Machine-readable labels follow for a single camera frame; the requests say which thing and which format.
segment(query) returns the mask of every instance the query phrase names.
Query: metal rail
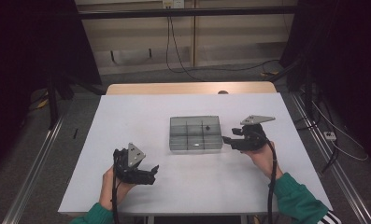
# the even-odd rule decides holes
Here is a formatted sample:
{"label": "metal rail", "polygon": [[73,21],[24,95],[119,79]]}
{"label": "metal rail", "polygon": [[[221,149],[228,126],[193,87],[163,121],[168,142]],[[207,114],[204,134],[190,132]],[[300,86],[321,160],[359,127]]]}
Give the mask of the metal rail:
{"label": "metal rail", "polygon": [[58,13],[60,19],[99,20],[120,18],[193,17],[229,15],[293,14],[297,6],[288,7],[217,7],[217,8],[171,8],[124,11],[80,11],[78,14]]}
{"label": "metal rail", "polygon": [[[304,110],[304,102],[300,99],[299,96],[292,95],[292,97],[296,107],[298,108],[299,113],[303,117],[307,118],[307,113]],[[311,126],[313,124],[309,119],[305,119],[305,123],[308,126]],[[329,161],[329,158],[333,152],[327,144],[327,141],[323,137],[322,133],[320,132],[320,129],[315,126],[313,128],[310,128],[309,130],[312,137],[316,141],[316,144],[319,147],[322,156],[325,158],[326,161]],[[359,219],[360,223],[371,224],[371,214],[369,213],[368,208],[366,207],[360,194],[357,192],[357,189],[353,186],[345,171],[342,169],[339,161],[336,161],[332,165],[331,170],[339,187],[342,188],[343,193],[348,199],[348,202],[353,209],[354,214]]]}
{"label": "metal rail", "polygon": [[25,209],[25,206],[28,203],[31,194],[35,188],[36,181],[42,172],[42,167],[45,164],[45,161],[49,156],[49,152],[52,148],[52,145],[61,129],[67,110],[68,110],[67,108],[64,110],[64,113],[58,118],[54,127],[48,132],[45,142],[43,143],[41,149],[39,150],[39,153],[36,156],[36,160],[34,161],[34,164],[31,167],[28,176],[22,183],[21,189],[18,192],[14,202],[7,211],[7,215],[5,216],[2,224],[19,223],[21,215]]}

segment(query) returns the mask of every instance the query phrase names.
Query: white table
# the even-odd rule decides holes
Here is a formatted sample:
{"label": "white table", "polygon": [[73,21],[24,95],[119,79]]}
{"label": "white table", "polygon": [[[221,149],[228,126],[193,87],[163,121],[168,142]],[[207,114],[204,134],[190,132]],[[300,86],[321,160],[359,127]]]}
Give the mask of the white table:
{"label": "white table", "polygon": [[[330,209],[331,204],[279,93],[103,96],[78,159],[60,213],[78,216],[98,201],[102,174],[115,148],[133,142],[147,154],[139,166],[160,165],[153,186],[136,186],[119,206],[128,216],[245,215],[265,213],[269,179],[250,158],[230,146],[220,151],[175,154],[169,150],[169,119],[217,115],[222,135],[248,115],[275,117],[264,123],[283,171]],[[274,200],[274,211],[277,211]]]}

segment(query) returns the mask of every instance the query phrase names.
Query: black curtain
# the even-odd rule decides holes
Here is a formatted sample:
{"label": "black curtain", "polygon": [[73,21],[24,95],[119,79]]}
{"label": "black curtain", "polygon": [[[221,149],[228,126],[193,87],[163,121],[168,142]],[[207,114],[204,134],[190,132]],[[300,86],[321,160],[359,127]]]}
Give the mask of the black curtain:
{"label": "black curtain", "polygon": [[12,144],[34,90],[48,76],[101,84],[73,0],[0,0],[0,158]]}
{"label": "black curtain", "polygon": [[[299,4],[310,6],[310,1]],[[327,6],[295,15],[280,62],[288,66],[307,53],[314,80],[371,157],[371,1],[337,0]],[[297,75],[288,80],[299,85],[304,74]]]}

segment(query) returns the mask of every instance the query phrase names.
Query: striped sleeve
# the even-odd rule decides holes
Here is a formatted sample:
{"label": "striped sleeve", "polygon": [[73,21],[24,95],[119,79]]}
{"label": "striped sleeve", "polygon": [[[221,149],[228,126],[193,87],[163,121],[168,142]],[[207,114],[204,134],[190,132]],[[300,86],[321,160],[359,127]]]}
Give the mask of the striped sleeve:
{"label": "striped sleeve", "polygon": [[332,211],[328,211],[317,224],[342,224],[342,222]]}

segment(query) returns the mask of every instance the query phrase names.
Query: black stand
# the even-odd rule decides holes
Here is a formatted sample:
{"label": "black stand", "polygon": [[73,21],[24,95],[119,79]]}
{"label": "black stand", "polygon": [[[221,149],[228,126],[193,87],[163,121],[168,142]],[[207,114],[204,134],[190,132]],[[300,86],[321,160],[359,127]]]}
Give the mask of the black stand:
{"label": "black stand", "polygon": [[[269,79],[270,82],[275,82],[282,77],[287,76],[287,87],[289,91],[299,91],[299,88],[305,83],[305,110],[307,116],[313,119],[312,113],[312,93],[313,93],[313,81],[312,81],[312,63],[319,52],[319,46],[325,44],[325,40],[329,35],[330,24],[332,23],[333,16],[330,15],[330,8],[335,4],[326,5],[323,7],[316,6],[310,8],[310,12],[318,13],[318,20],[316,26],[312,30],[312,35],[306,44],[299,50],[297,57],[293,60],[293,63],[288,65],[282,71],[278,72],[277,75]],[[302,36],[294,37],[294,40],[300,40]]]}
{"label": "black stand", "polygon": [[74,92],[71,90],[70,82],[80,85],[82,88],[87,91],[91,91],[96,95],[105,95],[106,92],[96,87],[82,82],[80,79],[71,76],[55,76],[49,74],[48,78],[48,95],[49,95],[49,104],[50,104],[50,126],[51,130],[54,125],[57,123],[59,118],[59,112],[57,107],[56,99],[56,90],[64,100],[71,100],[74,97]]}

